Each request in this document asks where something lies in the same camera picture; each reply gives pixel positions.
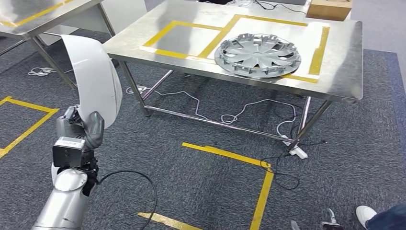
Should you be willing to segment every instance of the table leg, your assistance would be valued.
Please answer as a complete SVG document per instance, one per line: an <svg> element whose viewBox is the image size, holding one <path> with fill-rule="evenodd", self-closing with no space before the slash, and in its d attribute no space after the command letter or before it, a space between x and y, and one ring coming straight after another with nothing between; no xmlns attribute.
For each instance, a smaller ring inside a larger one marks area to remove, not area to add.
<svg viewBox="0 0 406 230"><path fill-rule="evenodd" d="M21 41L17 42L16 44L12 45L11 47L9 47L9 48L7 48L7 49L1 51L1 52L0 52L0 56L3 55L3 54L5 54L5 53L7 53L7 52L9 52L10 50L16 48L17 46L21 45L21 44L24 43L24 42L26 42L26 41L25 41L25 40L21 40Z"/></svg>
<svg viewBox="0 0 406 230"><path fill-rule="evenodd" d="M130 87L134 92L135 98L140 103L143 114L145 116L151 116L149 111L145 108L144 100L141 97L141 93L138 90L137 84L135 83L133 76L131 76L130 69L128 68L127 63L124 61L118 61L118 63L120 64L121 68L123 69L125 78L127 78L128 83L130 83Z"/></svg>
<svg viewBox="0 0 406 230"><path fill-rule="evenodd" d="M104 8L100 3L97 4L97 7L99 8L101 17L103 18L104 23L106 24L106 27L107 27L107 30L110 33L110 36L113 37L115 35L115 31L113 29L112 24L110 23L109 18L106 15L106 11L104 11ZM125 78L127 79L128 83L130 83L130 87L134 92L135 98L140 103L141 110L142 110L143 114L145 116L151 116L149 111L145 108L144 100L142 99L141 93L138 90L137 84L135 83L135 80L134 80L133 76L131 75L131 72L130 72L130 69L128 68L128 66L127 66L127 63L125 61L118 61L118 63L121 66L121 68L123 69L123 73L124 73Z"/></svg>
<svg viewBox="0 0 406 230"><path fill-rule="evenodd" d="M146 100L146 99L151 95L151 93L152 93L153 91L155 91L155 90L158 88L158 86L161 85L161 84L164 82L164 80L165 80L166 78L168 78L169 75L172 74L172 73L173 73L173 70L169 70L161 79L159 79L159 80L157 81L157 83L155 83L154 86L151 87L151 89L149 89L146 93L144 93L144 94L142 95L142 99Z"/></svg>
<svg viewBox="0 0 406 230"><path fill-rule="evenodd" d="M309 112L309 106L310 106L310 100L312 100L311 97L306 97L306 101L304 102L305 104L304 104L303 111L302 111L302 117L300 118L299 130L297 131L297 133L299 133L300 130L302 130L304 128L304 126L306 125L307 113Z"/></svg>
<svg viewBox="0 0 406 230"><path fill-rule="evenodd" d="M313 127L313 125L321 118L321 116L327 111L327 109L330 107L332 101L325 101L321 107L318 109L318 111L314 114L314 116L309 120L309 122L305 123L304 127L300 129L299 133L297 134L295 141L292 142L288 150L292 150L298 143L299 141L310 131L310 129Z"/></svg>
<svg viewBox="0 0 406 230"><path fill-rule="evenodd" d="M97 4L97 8L100 11L101 17L104 20L104 23L106 24L107 30L109 31L109 34L113 37L115 36L115 31L113 29L112 24L110 23L109 18L107 17L106 11L103 8L103 5L101 3Z"/></svg>
<svg viewBox="0 0 406 230"><path fill-rule="evenodd" d="M56 64L56 62L51 58L51 56L42 48L42 44L39 41L38 37L32 37L31 43L34 45L36 50L45 58L45 60L49 63L51 68L55 69L55 71L62 77L62 79L70 86L72 89L76 88L75 83L71 79L67 77L67 75L63 72L63 70Z"/></svg>

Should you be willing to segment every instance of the white sneaker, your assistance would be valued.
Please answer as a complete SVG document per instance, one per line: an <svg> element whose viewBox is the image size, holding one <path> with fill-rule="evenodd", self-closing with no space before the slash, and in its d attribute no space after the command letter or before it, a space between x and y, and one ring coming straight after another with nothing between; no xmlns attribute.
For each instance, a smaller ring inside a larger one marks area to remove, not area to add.
<svg viewBox="0 0 406 230"><path fill-rule="evenodd" d="M372 219L373 216L376 215L375 210L368 206L358 206L357 209L355 210L355 213L357 214L358 220L360 223L365 227L365 223L367 220Z"/></svg>

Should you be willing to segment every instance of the yellow tape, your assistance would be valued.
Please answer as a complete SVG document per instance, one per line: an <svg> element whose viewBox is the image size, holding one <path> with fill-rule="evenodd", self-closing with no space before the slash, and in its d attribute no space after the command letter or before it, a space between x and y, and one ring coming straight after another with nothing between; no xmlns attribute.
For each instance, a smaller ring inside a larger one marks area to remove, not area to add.
<svg viewBox="0 0 406 230"><path fill-rule="evenodd" d="M211 26L211 25L202 25L202 24L195 24L195 23L187 23L187 22L182 22L182 21L172 21L172 22L175 22L176 25L198 27L198 28L209 29L209 30L223 30L224 29L223 27L217 27L217 26Z"/></svg>
<svg viewBox="0 0 406 230"><path fill-rule="evenodd" d="M258 230L262 222L265 206L268 200L269 191L271 189L273 173L266 172L264 183L262 184L261 193L259 194L257 206L255 207L254 217L252 218L251 227L249 230Z"/></svg>
<svg viewBox="0 0 406 230"><path fill-rule="evenodd" d="M310 64L309 74L319 75L321 70L321 63L323 61L324 50L326 49L328 33L330 27L323 26L320 38L320 45L313 54L312 63Z"/></svg>
<svg viewBox="0 0 406 230"><path fill-rule="evenodd" d="M8 102L10 99L11 99L10 96L5 97L3 100L0 101L0 105L2 105L2 104L4 104L4 103Z"/></svg>
<svg viewBox="0 0 406 230"><path fill-rule="evenodd" d="M59 110L59 109L50 109L50 108L46 108L46 107L43 107L40 105L15 100L15 99L12 99L11 97L6 97L3 100L1 100L0 105L4 104L5 102L10 102L10 103L28 107L31 109L36 109L36 110L39 110L42 112L46 112L47 114L44 117L42 117L39 121L37 121L34 125L29 127L25 132L23 132L23 134L21 134L19 137L17 137L7 147L5 147L4 149L0 149L0 158L2 158L4 155L6 155L12 148L14 148L24 138L26 138L28 135L30 135L32 132L34 132L34 130L36 130L39 126L41 126L46 120L48 120L50 117L52 117L52 115L54 115Z"/></svg>
<svg viewBox="0 0 406 230"><path fill-rule="evenodd" d="M307 23L299 23L299 22L292 22L286 20L279 20L279 19L272 19L272 18L263 18L263 17L255 17L255 16L248 16L248 15L241 15L235 14L233 18L225 25L225 27L216 27L210 25L202 25L202 24L194 24L194 23L187 23L181 21L172 21L167 26L165 26L161 31L159 31L154 37L152 37L149 41L147 41L144 46L151 46L156 43L159 39L161 39L167 32L169 32L174 26L176 25L183 25L183 26L191 26L191 27L199 27L205 29L212 29L212 30L219 30L220 32L218 35L203 49L203 51L197 56L198 59L207 59L207 56L216 48L216 46L224 39L224 37L230 32L233 26L238 22L240 18L249 18L254 20L261 20L266 22L274 22L274 23L283 23L289 25L297 25L297 26L308 26ZM323 27L320 46L317 48L313 54L312 62L309 68L309 74L312 75L319 75L321 70L321 63L323 61L323 55L326 48L327 38L328 38L329 27ZM157 49L155 51L156 54L165 55L168 57L173 58L180 58L180 59L192 59L192 55L182 54L162 49ZM295 79L299 81L306 81L309 83L318 83L318 79L314 78L307 78L301 77L297 75L284 75L283 78Z"/></svg>
<svg viewBox="0 0 406 230"><path fill-rule="evenodd" d="M142 217L145 217L145 218L149 218L151 213L139 212L138 215L142 216ZM199 228L193 227L192 225L179 222L177 220L168 218L168 217L160 215L158 213L154 213L151 220L162 223L162 224L164 224L166 226L169 226L169 227L172 227L172 228L175 228L175 229L179 229L179 230L201 230Z"/></svg>
<svg viewBox="0 0 406 230"><path fill-rule="evenodd" d="M163 50L163 49L157 49L155 51L156 54L160 54L160 55L165 55L165 56L169 56L169 57L173 57L173 58L180 58L180 59L185 59L187 58L189 55L187 54L181 54L181 53L177 53L177 52L172 52L172 51L167 51L167 50Z"/></svg>
<svg viewBox="0 0 406 230"><path fill-rule="evenodd" d="M143 46L152 46L155 42L159 41L167 32L169 32L173 27L176 26L176 21L172 21L167 24L161 31L159 31L155 36L149 39Z"/></svg>
<svg viewBox="0 0 406 230"><path fill-rule="evenodd" d="M9 101L10 103L13 103L13 104L17 104L17 105L21 105L21 106L24 106L24 107L28 107L28 108L30 108L30 109L36 109L36 110L43 111L43 112L46 112L46 113L52 113L52 112L55 111L55 109L50 109L50 108L43 107L43 106L40 106L40 105L31 104L31 103L28 103L28 102L23 102L23 101L11 99L11 98L10 98L8 101Z"/></svg>
<svg viewBox="0 0 406 230"><path fill-rule="evenodd" d="M217 34L217 36L204 48L204 50L197 56L199 58L206 58L214 50L214 48L224 39L227 33L233 28L233 26L241 18L241 15L236 14L227 23L227 25Z"/></svg>
<svg viewBox="0 0 406 230"><path fill-rule="evenodd" d="M25 24L25 23L27 23L29 21L32 21L32 20L34 20L34 19L36 19L38 17L41 17L42 15L47 14L47 13L55 10L56 8L59 8L59 7L69 3L71 1L73 1L73 0L65 0L65 1L63 1L61 3L58 3L58 4L54 5L54 6L51 6L51 7L47 8L47 9L45 9L45 10L39 12L39 13L36 13L36 14L34 14L34 15L28 17L28 18L24 18L23 20L21 20L19 22L16 22L16 23L0 21L0 24L3 24L3 25L8 26L8 27L17 27L17 26Z"/></svg>
<svg viewBox="0 0 406 230"><path fill-rule="evenodd" d="M273 19L273 18L262 18L262 17L240 15L240 14L236 14L236 15L240 16L241 18L250 18L250 19L261 20L261 21L266 21L266 22L283 23L283 24L298 25L298 26L307 26L307 23L298 23L298 22L285 21L285 20L279 20L279 19Z"/></svg>
<svg viewBox="0 0 406 230"><path fill-rule="evenodd" d="M217 154L220 156L225 156L225 157L229 157L229 158L236 159L239 161L261 166L261 161L259 161L257 159L241 156L236 153L228 152L228 151L225 151L222 149L217 149L217 148L214 148L211 146L202 147L202 146L198 146L198 145L189 144L186 142L183 142L182 146L185 146L185 147L188 147L191 149L214 153L214 154ZM262 216L263 216L263 213L265 210L265 206L267 203L269 191L271 189L271 184L272 184L272 180L273 180L273 173L271 171L271 165L266 162L262 162L262 166L267 167L268 171L265 174L264 182L262 184L261 192L259 194L259 198L257 201L257 206L255 207L254 216L252 218L251 226L249 228L250 230L258 230L259 226L261 225Z"/></svg>
<svg viewBox="0 0 406 230"><path fill-rule="evenodd" d="M198 28L210 29L210 30L223 30L222 27L216 27L216 26L211 26L211 25L202 25L202 24L187 23L187 22L181 22L181 21L172 21L168 25L166 25L161 31L159 31L155 36L153 36L151 39L149 39L147 42L145 42L145 44L143 46L152 46L177 25L198 27Z"/></svg>
<svg viewBox="0 0 406 230"><path fill-rule="evenodd" d="M14 146L16 146L18 143L20 143L24 138L26 138L28 135L30 135L34 130L36 130L39 126L41 126L46 120L48 120L54 113L56 113L59 109L53 109L52 112L49 112L47 115L45 115L43 118L41 118L37 123L35 123L33 126L31 126L29 129L27 129L23 134L21 134L19 137L16 138L11 144L9 144L7 147L2 149L0 151L0 158L2 158L4 155L6 155Z"/></svg>
<svg viewBox="0 0 406 230"><path fill-rule="evenodd" d="M228 152L228 151L225 151L225 150L222 150L222 149L217 149L217 148L210 147L210 146L202 147L202 146L198 146L198 145L189 144L189 143L186 143L186 142L183 142L182 146L185 146L185 147L188 147L188 148L191 148L191 149L195 149L195 150L201 150L201 151L205 151L205 152L214 153L214 154L217 154L217 155L220 155L220 156L229 157L229 158L236 159L236 160L239 160L239 161L243 161L243 162L246 162L246 163L250 163L250 164L253 164L253 165L261 166L261 161L260 160L249 158L249 157L246 157L246 156L241 156L241 155L238 155L236 153ZM269 167L269 165L266 162L262 162L262 165L264 167Z"/></svg>
<svg viewBox="0 0 406 230"><path fill-rule="evenodd" d="M295 80L300 80L300 81L307 81L310 83L317 83L318 79L313 79L313 78L307 78L307 77L300 77L292 74L286 74L281 76L282 78L289 78L289 79L295 79Z"/></svg>

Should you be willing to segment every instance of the stainless steel table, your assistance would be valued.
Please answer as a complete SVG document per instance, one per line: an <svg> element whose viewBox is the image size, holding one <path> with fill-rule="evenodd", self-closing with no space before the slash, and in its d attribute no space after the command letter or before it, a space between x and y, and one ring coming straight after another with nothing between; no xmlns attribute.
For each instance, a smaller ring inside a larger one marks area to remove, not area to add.
<svg viewBox="0 0 406 230"><path fill-rule="evenodd" d="M0 0L0 36L21 39L13 47L30 40L38 52L48 61L52 68L65 80L75 87L63 70L43 49L38 35L51 29L61 22L98 6L104 18L107 18L100 2L103 0Z"/></svg>
<svg viewBox="0 0 406 230"><path fill-rule="evenodd" d="M273 34L295 43L302 56L299 69L294 74L268 79L242 77L223 70L213 60L215 49L221 41L244 33ZM169 0L103 47L112 58L121 61L145 115L149 115L149 110L161 111L288 141L290 148L305 136L332 101L352 104L362 98L362 23L357 21L324 21L294 12ZM124 61L306 96L299 132L294 139L283 138L146 105L145 99L172 71L141 95ZM326 101L307 121L311 97Z"/></svg>

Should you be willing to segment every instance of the silver wheel cover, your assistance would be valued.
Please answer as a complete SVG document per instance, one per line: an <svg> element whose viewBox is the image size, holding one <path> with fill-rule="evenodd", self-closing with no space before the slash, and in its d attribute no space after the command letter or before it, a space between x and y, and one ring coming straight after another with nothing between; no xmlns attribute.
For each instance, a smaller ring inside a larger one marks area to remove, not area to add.
<svg viewBox="0 0 406 230"><path fill-rule="evenodd" d="M225 70L246 77L274 78L291 73L302 61L293 43L267 34L240 34L214 53Z"/></svg>

